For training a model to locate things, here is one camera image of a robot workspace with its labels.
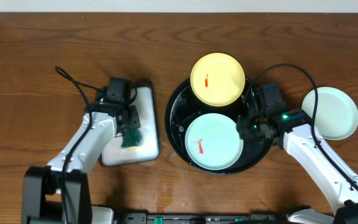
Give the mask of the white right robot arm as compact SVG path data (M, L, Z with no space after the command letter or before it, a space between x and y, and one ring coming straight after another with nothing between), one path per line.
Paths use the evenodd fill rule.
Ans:
M271 104L263 94L243 96L246 113L237 120L244 141L275 142L291 155L326 197L333 215L301 208L289 223L358 223L358 175L336 154L303 110L289 111L280 95Z

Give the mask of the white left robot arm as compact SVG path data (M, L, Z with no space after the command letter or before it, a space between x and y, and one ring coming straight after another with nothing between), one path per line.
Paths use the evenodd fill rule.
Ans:
M24 176L22 223L113 223L114 211L93 205L88 174L117 135L140 128L134 105L95 101L65 148Z

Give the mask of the light blue plate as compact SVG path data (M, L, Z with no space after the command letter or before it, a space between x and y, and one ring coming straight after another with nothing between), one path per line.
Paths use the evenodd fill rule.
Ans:
M244 146L235 122L218 113L204 114L192 121L184 142L191 160L208 170L232 166L240 158Z

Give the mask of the green yellow sponge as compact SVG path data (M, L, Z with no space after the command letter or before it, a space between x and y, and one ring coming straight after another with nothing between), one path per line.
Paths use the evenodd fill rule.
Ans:
M129 130L122 136L122 148L138 147L142 143L142 133L138 129Z

